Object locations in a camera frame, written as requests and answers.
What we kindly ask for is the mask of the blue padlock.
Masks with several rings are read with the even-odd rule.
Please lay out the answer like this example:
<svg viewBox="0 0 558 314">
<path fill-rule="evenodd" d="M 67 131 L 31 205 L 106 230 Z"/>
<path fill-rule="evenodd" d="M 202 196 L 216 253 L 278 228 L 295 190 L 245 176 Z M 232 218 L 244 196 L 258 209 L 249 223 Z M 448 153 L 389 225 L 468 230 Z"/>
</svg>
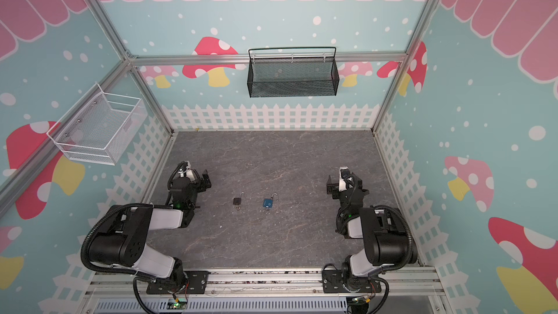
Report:
<svg viewBox="0 0 558 314">
<path fill-rule="evenodd" d="M 263 204 L 262 204 L 263 208 L 264 208 L 264 209 L 267 209 L 267 210 L 272 209 L 272 208 L 273 208 L 273 204 L 274 204 L 274 199 L 275 199 L 277 196 L 278 196 L 277 193 L 273 193 L 273 194 L 270 196 L 270 198 L 264 199 Z"/>
</svg>

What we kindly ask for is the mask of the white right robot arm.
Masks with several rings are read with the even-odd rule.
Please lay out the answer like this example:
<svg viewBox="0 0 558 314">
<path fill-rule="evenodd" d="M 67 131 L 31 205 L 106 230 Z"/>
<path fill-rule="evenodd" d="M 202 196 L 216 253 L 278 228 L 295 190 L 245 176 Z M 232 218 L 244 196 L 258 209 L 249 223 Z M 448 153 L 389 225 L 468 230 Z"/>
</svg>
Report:
<svg viewBox="0 0 558 314">
<path fill-rule="evenodd" d="M 339 181 L 328 179 L 328 195 L 339 201 L 336 233 L 345 239 L 360 240 L 363 249 L 348 256 L 339 270 L 322 269 L 325 293 L 372 293 L 382 290 L 379 275 L 399 270 L 418 259 L 411 228 L 398 208 L 364 206 L 369 191 L 348 167 L 339 168 Z"/>
</svg>

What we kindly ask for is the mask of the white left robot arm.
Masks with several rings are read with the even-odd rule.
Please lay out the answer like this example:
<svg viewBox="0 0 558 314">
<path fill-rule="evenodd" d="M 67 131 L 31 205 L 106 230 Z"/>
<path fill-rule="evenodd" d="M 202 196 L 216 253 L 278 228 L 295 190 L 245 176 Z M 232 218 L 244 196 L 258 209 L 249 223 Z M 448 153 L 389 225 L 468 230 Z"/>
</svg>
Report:
<svg viewBox="0 0 558 314">
<path fill-rule="evenodd" d="M 147 244 L 151 231 L 187 228 L 198 208 L 197 197 L 212 187 L 207 171 L 198 173 L 180 163 L 167 182 L 164 205 L 114 205 L 99 219 L 81 246 L 81 261 L 98 273 L 121 273 L 143 280 L 150 288 L 176 294 L 199 282 L 184 271 L 183 262 Z"/>
</svg>

